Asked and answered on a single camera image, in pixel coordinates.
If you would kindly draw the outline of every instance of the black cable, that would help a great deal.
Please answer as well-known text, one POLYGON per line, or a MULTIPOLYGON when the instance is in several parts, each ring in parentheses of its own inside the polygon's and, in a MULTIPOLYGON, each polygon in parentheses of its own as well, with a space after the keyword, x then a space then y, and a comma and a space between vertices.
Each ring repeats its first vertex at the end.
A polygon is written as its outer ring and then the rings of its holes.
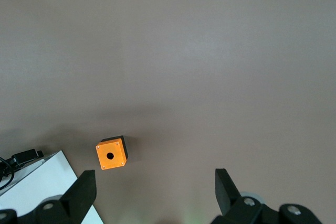
POLYGON ((10 169, 11 174, 12 174, 10 180, 6 183, 6 185, 0 187, 0 190, 2 190, 2 189, 4 189, 6 186, 8 186, 8 185, 13 181, 13 179, 14 179, 14 169, 13 169, 13 168, 11 167, 11 165, 10 165, 7 161, 5 161, 2 157, 0 157, 0 161, 1 161, 2 163, 4 163, 5 165, 8 166, 8 168, 10 169))

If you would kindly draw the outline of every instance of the orange box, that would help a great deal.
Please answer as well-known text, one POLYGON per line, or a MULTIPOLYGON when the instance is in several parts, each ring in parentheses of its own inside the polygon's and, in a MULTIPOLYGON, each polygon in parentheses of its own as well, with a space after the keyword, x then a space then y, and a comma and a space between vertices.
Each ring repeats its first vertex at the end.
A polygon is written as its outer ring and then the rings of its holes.
POLYGON ((100 167, 102 170, 124 166, 128 153, 123 136, 103 139, 96 146, 100 167))

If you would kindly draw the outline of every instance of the hole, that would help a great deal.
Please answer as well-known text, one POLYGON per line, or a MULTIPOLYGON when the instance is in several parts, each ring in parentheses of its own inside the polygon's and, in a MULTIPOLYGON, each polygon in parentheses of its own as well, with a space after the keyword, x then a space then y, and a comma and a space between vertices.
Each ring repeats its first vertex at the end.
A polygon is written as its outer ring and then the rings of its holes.
POLYGON ((112 160, 112 159, 114 158, 114 154, 111 153, 111 152, 109 152, 109 153, 106 155, 106 157, 107 157, 108 159, 112 160))
POLYGON ((43 206, 43 210, 48 210, 48 209, 52 208, 53 206, 54 206, 53 203, 47 203, 43 206))
POLYGON ((7 217, 6 212, 3 212, 3 213, 0 214, 0 220, 4 220, 4 219, 6 219, 6 217, 7 217))
POLYGON ((300 215, 301 214, 299 208, 297 208, 295 206, 289 206, 287 209, 288 209, 288 211, 290 211, 294 215, 300 215))

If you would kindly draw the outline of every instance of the screw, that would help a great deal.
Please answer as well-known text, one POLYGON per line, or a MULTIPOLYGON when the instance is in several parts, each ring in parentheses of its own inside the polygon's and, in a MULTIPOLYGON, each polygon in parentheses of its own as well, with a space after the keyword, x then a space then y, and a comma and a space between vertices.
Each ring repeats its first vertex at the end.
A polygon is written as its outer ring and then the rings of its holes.
POLYGON ((53 203, 45 204, 45 205, 43 206, 43 210, 48 210, 48 209, 52 208, 53 206, 54 206, 53 203))
POLYGON ((0 220, 6 219, 7 217, 7 213, 3 212, 2 214, 0 214, 0 220))
POLYGON ((287 210, 290 211, 294 215, 300 215, 301 214, 299 208, 297 208, 295 206, 289 206, 289 207, 287 207, 287 210))
POLYGON ((254 206, 255 202, 251 198, 245 198, 244 203, 248 206, 254 206))

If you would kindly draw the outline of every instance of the black plastic part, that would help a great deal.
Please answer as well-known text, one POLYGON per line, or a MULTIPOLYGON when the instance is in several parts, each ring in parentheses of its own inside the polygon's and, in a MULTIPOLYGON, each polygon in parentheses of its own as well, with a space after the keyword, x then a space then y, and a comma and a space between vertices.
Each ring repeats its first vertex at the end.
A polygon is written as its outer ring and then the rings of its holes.
POLYGON ((257 223, 262 210, 262 205, 256 199, 251 197, 240 197, 236 200, 231 209, 224 216, 225 223, 227 224, 254 224, 257 223), (246 198, 250 198, 254 201, 254 205, 250 206, 244 203, 246 198))
POLYGON ((256 199, 241 197, 226 169, 216 169, 215 179, 216 198, 223 216, 217 216, 212 224, 322 224, 304 206, 285 204, 277 212, 256 199), (254 204, 246 204, 246 198, 252 199, 254 204), (293 214, 289 206, 297 207, 300 213, 293 214))
POLYGON ((5 214, 6 217, 0 220, 0 224, 17 224, 16 211, 12 209, 0 210, 0 214, 5 214))
POLYGON ((20 170, 25 164, 32 162, 43 156, 44 155, 42 151, 35 151, 35 149, 20 152, 14 154, 11 158, 6 160, 6 162, 10 164, 11 168, 8 168, 3 163, 0 163, 0 169, 3 170, 2 174, 4 176, 8 176, 12 172, 12 169, 16 172, 20 170))
POLYGON ((225 215, 241 195, 226 169, 216 169, 215 173, 216 198, 222 215, 225 215))
POLYGON ((261 223, 280 224, 279 213, 263 204, 263 210, 261 212, 261 223))
POLYGON ((225 219, 223 216, 218 215, 212 222, 211 224, 225 224, 225 219))
POLYGON ((59 200, 44 202, 19 218, 14 210, 0 210, 7 214, 0 224, 81 224, 96 194, 94 171, 86 170, 59 200))
POLYGON ((43 157, 42 151, 37 152, 35 149, 31 149, 25 152, 14 154, 12 159, 15 160, 17 164, 24 165, 40 157, 43 157))
POLYGON ((97 196, 94 170, 86 170, 60 198, 73 223, 80 224, 97 196))
POLYGON ((280 223, 284 224, 322 224, 319 219, 307 207, 296 204, 284 204, 279 209, 280 223), (295 206, 300 210, 299 215, 295 215, 288 210, 289 206, 295 206))
POLYGON ((105 141, 115 140, 115 139, 119 139, 119 138, 121 139, 121 141, 122 141, 122 145, 124 146, 126 159, 128 159, 128 152, 127 152, 127 148, 126 148, 126 145, 125 145, 125 139, 124 139, 124 136, 114 136, 114 137, 110 137, 110 138, 105 138, 105 139, 103 139, 103 140, 100 141, 100 142, 105 142, 105 141))

